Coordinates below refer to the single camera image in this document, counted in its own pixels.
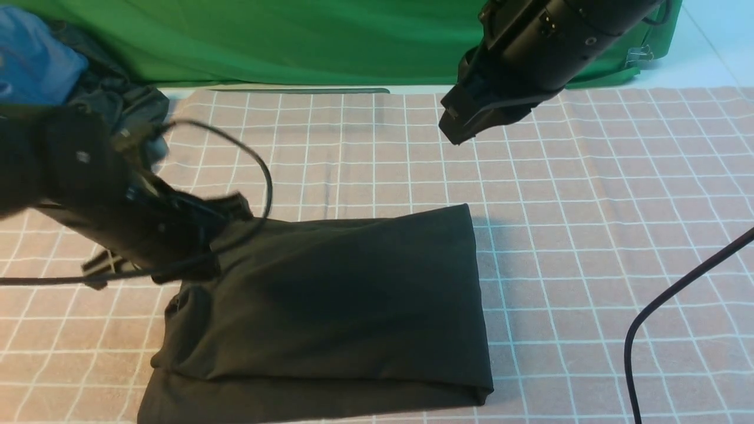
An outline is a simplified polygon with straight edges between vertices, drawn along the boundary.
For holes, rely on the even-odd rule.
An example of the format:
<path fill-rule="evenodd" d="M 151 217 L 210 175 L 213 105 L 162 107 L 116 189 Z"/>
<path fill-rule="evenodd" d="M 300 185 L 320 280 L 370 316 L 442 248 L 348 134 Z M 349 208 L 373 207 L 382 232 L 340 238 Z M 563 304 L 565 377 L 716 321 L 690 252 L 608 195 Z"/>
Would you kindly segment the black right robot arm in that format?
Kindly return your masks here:
<path fill-rule="evenodd" d="M 479 46 L 458 65 L 438 127 L 460 145 L 515 124 L 641 22 L 659 1 L 488 1 Z"/>

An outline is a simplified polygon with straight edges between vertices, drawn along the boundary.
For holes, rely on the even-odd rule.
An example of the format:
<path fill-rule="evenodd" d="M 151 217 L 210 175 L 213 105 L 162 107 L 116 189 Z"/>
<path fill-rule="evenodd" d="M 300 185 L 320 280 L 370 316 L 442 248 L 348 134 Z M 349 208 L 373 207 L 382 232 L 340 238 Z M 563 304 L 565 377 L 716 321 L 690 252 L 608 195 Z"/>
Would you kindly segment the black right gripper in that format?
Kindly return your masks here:
<path fill-rule="evenodd" d="M 442 97 L 442 134 L 460 145 L 522 121 L 606 50 L 605 18 L 595 1 L 488 1 L 482 40 Z"/>

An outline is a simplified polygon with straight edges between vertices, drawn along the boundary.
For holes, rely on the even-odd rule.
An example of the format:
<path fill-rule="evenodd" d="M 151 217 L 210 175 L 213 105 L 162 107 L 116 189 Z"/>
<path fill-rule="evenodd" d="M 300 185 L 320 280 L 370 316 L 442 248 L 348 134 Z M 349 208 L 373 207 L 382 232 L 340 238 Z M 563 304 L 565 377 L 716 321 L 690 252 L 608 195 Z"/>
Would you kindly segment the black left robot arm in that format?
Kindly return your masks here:
<path fill-rule="evenodd" d="M 219 136 L 259 165 L 266 180 L 262 215 L 240 194 L 204 200 L 178 191 L 138 164 L 130 152 L 173 128 Z M 2 219 L 27 209 L 57 210 L 105 248 L 102 263 L 81 276 L 3 277 L 2 286 L 84 284 L 151 277 L 156 284 L 212 279 L 219 257 L 252 241 L 272 211 L 274 188 L 264 159 L 208 123 L 179 118 L 140 124 L 113 136 L 102 118 L 74 107 L 26 107 L 2 117 Z"/>

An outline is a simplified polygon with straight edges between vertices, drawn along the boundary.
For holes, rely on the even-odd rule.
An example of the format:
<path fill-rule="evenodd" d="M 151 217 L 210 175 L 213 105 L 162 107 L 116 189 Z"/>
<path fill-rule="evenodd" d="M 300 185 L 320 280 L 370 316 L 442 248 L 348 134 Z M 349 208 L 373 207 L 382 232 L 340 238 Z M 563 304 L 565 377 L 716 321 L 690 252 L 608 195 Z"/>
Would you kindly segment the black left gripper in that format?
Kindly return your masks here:
<path fill-rule="evenodd" d="M 83 285 L 94 290 L 129 279 L 140 269 L 151 269 L 156 283 L 210 280 L 219 275 L 215 257 L 173 271 L 168 266 L 211 253 L 213 239 L 231 222 L 254 217 L 240 193 L 199 198 L 173 190 L 158 177 L 130 188 L 112 207 L 74 210 L 48 203 L 38 209 L 100 245 L 101 250 L 81 265 Z"/>

